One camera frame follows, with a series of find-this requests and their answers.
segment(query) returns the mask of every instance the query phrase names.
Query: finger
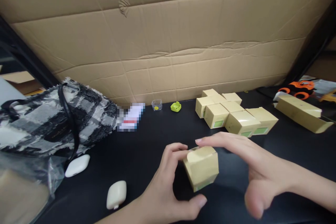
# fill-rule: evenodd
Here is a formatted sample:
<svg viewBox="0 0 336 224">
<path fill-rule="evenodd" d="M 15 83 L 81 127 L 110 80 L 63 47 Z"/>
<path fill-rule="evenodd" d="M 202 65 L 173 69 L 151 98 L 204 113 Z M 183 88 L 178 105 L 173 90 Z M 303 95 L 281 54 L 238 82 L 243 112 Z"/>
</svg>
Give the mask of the finger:
<svg viewBox="0 0 336 224">
<path fill-rule="evenodd" d="M 239 135 L 221 132 L 212 136 L 204 137 L 196 140 L 199 146 L 223 147 L 232 153 L 241 157 L 246 163 L 255 165 L 256 150 L 245 143 L 250 141 L 248 138 L 240 138 Z"/>
<path fill-rule="evenodd" d="M 275 185 L 267 180 L 252 180 L 245 193 L 245 205 L 249 213 L 260 219 L 276 196 Z"/>
<path fill-rule="evenodd" d="M 175 173 L 179 160 L 185 159 L 188 153 L 189 153 L 188 150 L 185 150 L 185 151 L 180 150 L 180 151 L 173 152 L 172 156 L 167 161 L 166 171 L 171 174 Z"/>
<path fill-rule="evenodd" d="M 187 150 L 188 145 L 184 145 L 182 143 L 171 143 L 166 146 L 165 150 L 162 154 L 162 159 L 160 166 L 166 166 L 168 158 L 172 155 L 172 152 L 179 151 L 179 150 Z"/>
<path fill-rule="evenodd" d="M 189 201 L 178 201 L 175 206 L 174 215 L 176 215 L 177 220 L 195 220 L 206 202 L 207 199 L 202 194 L 198 194 Z"/>
</svg>

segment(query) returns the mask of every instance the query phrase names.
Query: small cardboard box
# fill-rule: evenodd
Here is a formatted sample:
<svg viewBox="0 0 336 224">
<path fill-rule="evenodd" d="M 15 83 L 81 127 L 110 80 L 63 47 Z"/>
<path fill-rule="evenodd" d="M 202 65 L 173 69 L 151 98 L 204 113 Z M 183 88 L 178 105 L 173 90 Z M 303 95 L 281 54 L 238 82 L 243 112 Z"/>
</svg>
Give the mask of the small cardboard box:
<svg viewBox="0 0 336 224">
<path fill-rule="evenodd" d="M 275 108 L 306 129 L 318 134 L 326 131 L 333 122 L 321 120 L 322 110 L 294 96 L 279 96 Z"/>
<path fill-rule="evenodd" d="M 255 130 L 253 135 L 266 135 L 279 120 L 262 107 L 255 109 L 248 108 L 246 111 L 253 115 L 260 122 L 260 125 Z"/>
<path fill-rule="evenodd" d="M 211 97 L 201 97 L 196 99 L 195 111 L 199 118 L 204 118 L 205 107 L 211 104 L 214 104 L 214 101 L 211 99 Z"/>
<path fill-rule="evenodd" d="M 236 93 L 226 93 L 222 94 L 222 96 L 228 101 L 234 101 L 238 103 L 238 105 L 240 105 L 242 102 L 242 99 Z"/>
<path fill-rule="evenodd" d="M 219 95 L 214 89 L 208 89 L 202 91 L 202 97 L 212 96 L 212 95 Z"/>
<path fill-rule="evenodd" d="M 42 85 L 27 71 L 7 73 L 1 77 L 24 95 L 42 88 Z"/>
<path fill-rule="evenodd" d="M 204 120 L 210 129 L 224 127 L 228 116 L 229 111 L 227 111 L 220 103 L 205 107 Z"/>
<path fill-rule="evenodd" d="M 259 125 L 260 122 L 244 110 L 230 113 L 225 128 L 230 133 L 251 137 Z"/>
<path fill-rule="evenodd" d="M 235 101 L 227 101 L 227 102 L 223 102 L 221 103 L 223 105 L 224 108 L 226 108 L 230 113 L 232 112 L 237 112 L 237 111 L 244 111 L 245 109 L 240 106 L 238 103 L 236 103 Z"/>
<path fill-rule="evenodd" d="M 218 154 L 210 146 L 191 149 L 183 164 L 194 192 L 213 183 L 219 173 Z"/>
<path fill-rule="evenodd" d="M 216 104 L 216 103 L 222 103 L 222 102 L 227 102 L 227 100 L 221 96 L 220 94 L 215 94 L 215 95 L 212 95 L 212 96 L 209 96 L 211 97 L 211 99 L 213 100 L 213 102 Z"/>
</svg>

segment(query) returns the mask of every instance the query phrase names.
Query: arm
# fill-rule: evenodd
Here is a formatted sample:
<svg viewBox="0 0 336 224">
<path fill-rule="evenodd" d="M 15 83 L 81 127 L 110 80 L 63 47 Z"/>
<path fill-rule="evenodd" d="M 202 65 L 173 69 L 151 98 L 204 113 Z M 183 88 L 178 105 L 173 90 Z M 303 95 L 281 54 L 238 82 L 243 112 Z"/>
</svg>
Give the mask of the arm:
<svg viewBox="0 0 336 224">
<path fill-rule="evenodd" d="M 297 167 L 300 183 L 291 192 L 314 201 L 336 214 L 336 183 L 301 166 Z"/>
<path fill-rule="evenodd" d="M 199 146 L 224 147 L 240 156 L 249 166 L 249 185 L 245 204 L 250 214 L 260 219 L 273 198 L 292 192 L 336 213 L 336 183 L 297 164 L 274 156 L 250 139 L 219 132 L 197 139 Z"/>
<path fill-rule="evenodd" d="M 160 166 L 145 192 L 119 211 L 97 224 L 168 224 L 180 220 L 194 220 L 207 202 L 198 194 L 189 201 L 178 201 L 173 192 L 175 170 L 179 160 L 186 158 L 187 145 L 167 145 Z"/>
</svg>

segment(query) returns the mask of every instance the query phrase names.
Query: toy wheel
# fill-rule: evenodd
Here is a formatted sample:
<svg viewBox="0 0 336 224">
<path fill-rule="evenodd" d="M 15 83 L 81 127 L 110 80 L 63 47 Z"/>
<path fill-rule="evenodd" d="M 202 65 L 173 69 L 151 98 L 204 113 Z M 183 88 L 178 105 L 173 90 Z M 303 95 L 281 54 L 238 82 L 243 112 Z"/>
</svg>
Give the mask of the toy wheel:
<svg viewBox="0 0 336 224">
<path fill-rule="evenodd" d="M 307 94 L 306 92 L 298 92 L 294 95 L 294 97 L 296 97 L 300 100 L 305 100 L 309 97 L 309 94 Z"/>
<path fill-rule="evenodd" d="M 288 87 L 283 87 L 283 88 L 280 88 L 278 90 L 278 92 L 280 92 L 280 91 L 285 92 L 285 93 L 289 93 L 291 90 Z"/>
</svg>

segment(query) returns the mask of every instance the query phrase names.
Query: orange toy car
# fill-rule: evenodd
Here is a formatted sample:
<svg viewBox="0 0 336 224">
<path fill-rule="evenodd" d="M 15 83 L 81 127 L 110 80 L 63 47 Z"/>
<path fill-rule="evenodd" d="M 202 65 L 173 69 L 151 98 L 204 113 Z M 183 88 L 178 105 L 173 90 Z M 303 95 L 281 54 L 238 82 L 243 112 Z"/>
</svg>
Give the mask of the orange toy car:
<svg viewBox="0 0 336 224">
<path fill-rule="evenodd" d="M 285 93 L 291 93 L 293 92 L 294 96 L 300 100 L 305 100 L 307 99 L 310 95 L 312 95 L 314 93 L 315 90 L 315 84 L 312 81 L 308 81 L 308 80 L 302 80 L 300 82 L 292 82 L 289 83 L 287 86 L 280 88 L 278 90 L 285 92 Z"/>
</svg>

